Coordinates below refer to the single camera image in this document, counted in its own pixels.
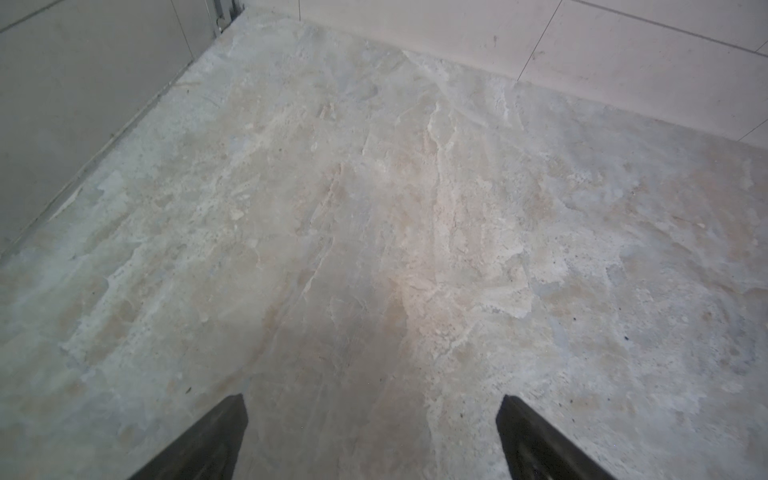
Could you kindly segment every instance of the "concrete floor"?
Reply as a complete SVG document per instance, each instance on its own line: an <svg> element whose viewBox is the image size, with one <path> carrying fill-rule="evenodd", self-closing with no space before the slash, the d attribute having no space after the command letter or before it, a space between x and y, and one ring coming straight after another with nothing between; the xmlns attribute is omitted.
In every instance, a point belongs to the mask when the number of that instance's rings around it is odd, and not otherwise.
<svg viewBox="0 0 768 480"><path fill-rule="evenodd" d="M0 269L5 478L768 476L768 151L247 11Z"/></svg>

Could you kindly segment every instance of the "wall tile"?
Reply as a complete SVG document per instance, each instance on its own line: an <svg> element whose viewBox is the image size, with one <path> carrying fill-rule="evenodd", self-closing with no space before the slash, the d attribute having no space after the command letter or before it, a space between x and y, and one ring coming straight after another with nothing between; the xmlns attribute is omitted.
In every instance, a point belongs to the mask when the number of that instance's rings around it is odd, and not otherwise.
<svg viewBox="0 0 768 480"><path fill-rule="evenodd" d="M768 40L766 0L588 0L755 51Z"/></svg>
<svg viewBox="0 0 768 480"><path fill-rule="evenodd" d="M768 148L768 121L751 131L742 142L755 147Z"/></svg>
<svg viewBox="0 0 768 480"><path fill-rule="evenodd" d="M301 19L517 78L559 0L301 0Z"/></svg>
<svg viewBox="0 0 768 480"><path fill-rule="evenodd" d="M768 118L768 58L570 0L521 79L734 140Z"/></svg>
<svg viewBox="0 0 768 480"><path fill-rule="evenodd" d="M291 17L299 17L299 0L243 0L246 8L249 6L264 8L272 12L284 13Z"/></svg>
<svg viewBox="0 0 768 480"><path fill-rule="evenodd" d="M209 12L206 0L171 0L176 8L184 38L192 56L200 57L216 39L215 14Z"/></svg>
<svg viewBox="0 0 768 480"><path fill-rule="evenodd" d="M0 250L191 60L170 0L66 0L0 34Z"/></svg>
<svg viewBox="0 0 768 480"><path fill-rule="evenodd" d="M54 0L2 0L0 28L5 28L53 2Z"/></svg>

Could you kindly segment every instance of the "dark object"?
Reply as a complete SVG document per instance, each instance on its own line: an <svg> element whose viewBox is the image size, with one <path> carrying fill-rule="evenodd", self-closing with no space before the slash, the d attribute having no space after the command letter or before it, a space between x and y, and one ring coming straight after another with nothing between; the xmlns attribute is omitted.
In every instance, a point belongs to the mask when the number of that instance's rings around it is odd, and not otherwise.
<svg viewBox="0 0 768 480"><path fill-rule="evenodd" d="M230 480L246 425L243 396L228 396L130 480Z"/></svg>
<svg viewBox="0 0 768 480"><path fill-rule="evenodd" d="M216 11L216 25L219 28L219 33L221 33L243 13L243 6L240 0L214 0L214 10Z"/></svg>
<svg viewBox="0 0 768 480"><path fill-rule="evenodd" d="M496 428L514 480L615 480L516 396L504 397Z"/></svg>

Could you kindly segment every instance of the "wall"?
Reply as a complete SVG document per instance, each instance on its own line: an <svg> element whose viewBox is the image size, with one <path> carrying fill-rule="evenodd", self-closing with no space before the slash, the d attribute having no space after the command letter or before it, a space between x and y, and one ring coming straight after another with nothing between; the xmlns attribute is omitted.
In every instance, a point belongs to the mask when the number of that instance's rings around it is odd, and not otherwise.
<svg viewBox="0 0 768 480"><path fill-rule="evenodd" d="M251 0L768 148L766 0Z"/></svg>
<svg viewBox="0 0 768 480"><path fill-rule="evenodd" d="M205 0L5 0L0 252L213 39Z"/></svg>

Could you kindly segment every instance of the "tile grout line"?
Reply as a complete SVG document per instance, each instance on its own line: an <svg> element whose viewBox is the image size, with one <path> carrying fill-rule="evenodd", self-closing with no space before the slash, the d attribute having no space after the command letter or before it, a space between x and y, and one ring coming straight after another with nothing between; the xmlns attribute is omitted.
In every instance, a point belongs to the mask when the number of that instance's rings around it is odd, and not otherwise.
<svg viewBox="0 0 768 480"><path fill-rule="evenodd" d="M0 28L0 33L5 33L7 30L10 30L11 28L14 28L16 25L18 25L18 24L20 24L20 23L24 23L24 22L26 22L26 21L27 21L27 20L29 20L30 18L32 18L32 17L34 17L34 16L36 16L38 13L42 13L42 12L45 12L45 11L46 11L46 10L48 10L49 8L51 8L51 7L55 7L56 5L58 5L58 4L60 4L60 3L62 3L63 1L64 1L64 0L55 0L54 2L51 2L51 3L47 4L47 5L46 5L46 6L44 6L44 7L40 7L40 8L38 8L38 9L37 9L37 10L35 10L34 12L30 12L30 13L28 13L27 15L24 15L24 16L23 16L23 17L21 17L19 20L15 21L15 22L12 22L12 23L9 23L8 25L6 25L6 26L5 26L5 27L3 27L3 28Z"/></svg>
<svg viewBox="0 0 768 480"><path fill-rule="evenodd" d="M741 51L747 51L747 52L749 52L751 54L755 54L755 55L759 55L761 57L768 58L768 55L766 55L766 54L757 53L757 50L760 50L760 48L762 48L762 47L758 48L755 51L752 51L752 50L750 50L748 48L740 47L739 45L733 45L733 44L727 43L725 41L716 40L714 38L710 38L710 37L706 37L704 35L699 35L697 33L693 33L692 31L683 30L682 28L672 27L672 26L665 25L665 24L660 23L660 22L655 22L653 20L648 20L647 18L642 18L642 17L638 17L636 15L632 15L632 14L629 14L629 13L624 13L624 12L621 12L619 10L614 10L612 8L604 7L602 5L596 5L594 3L586 2L585 0L572 0L572 1L576 2L576 3L581 3L582 5L586 5L588 7L599 8L600 10L603 10L605 12L615 13L617 15L621 15L622 17L632 18L633 20L640 20L641 22L650 23L652 25L656 25L657 27L668 28L669 30L678 31L680 33L684 33L685 35L690 35L692 37L701 38L703 40L713 41L715 43L719 43L720 45L725 45L726 47L735 48L736 50L741 50Z"/></svg>
<svg viewBox="0 0 768 480"><path fill-rule="evenodd" d="M549 18L549 22L547 22L547 26L544 27L544 31L541 33L541 37L538 38L538 41L536 42L536 45L533 47L533 50L531 50L531 54L528 56L528 60L525 61L525 65L523 65L523 69L520 70L520 75L518 75L518 81L523 76L523 72L525 71L525 67L528 67L528 63L531 61L531 58L533 58L533 54L536 52L536 48L538 48L538 44L541 43L541 39L544 38L544 34L547 33L547 28L549 28L549 24L552 23L552 19L554 18L555 14L558 13L558 9L560 8L560 5L563 5L563 0L560 0L560 3L558 3L558 6L554 9L554 12L552 12L552 16Z"/></svg>
<svg viewBox="0 0 768 480"><path fill-rule="evenodd" d="M187 34L184 33L184 26L181 24L181 19L179 18L179 12L176 11L176 5L174 5L174 0L168 0L168 1L170 2L171 8L174 10L174 15L176 15L176 22L179 23L179 28L181 29L181 36L184 37L184 43L187 44L187 50L190 51L190 57L192 60L194 60L194 53L192 53L190 42L187 40Z"/></svg>
<svg viewBox="0 0 768 480"><path fill-rule="evenodd" d="M756 126L755 128L753 128L752 130L748 131L746 134L744 134L744 136L743 136L743 137L741 137L741 138L740 138L739 140L737 140L737 141L742 141L742 140L743 140L743 139L744 139L744 138L745 138L747 135L751 134L752 132L754 132L754 131L755 131L755 130L757 130L758 128L762 127L762 126L763 126L763 124L764 124L764 123L766 123L767 121L768 121L768 118L766 118L765 120L761 121L759 125L757 125L757 126Z"/></svg>

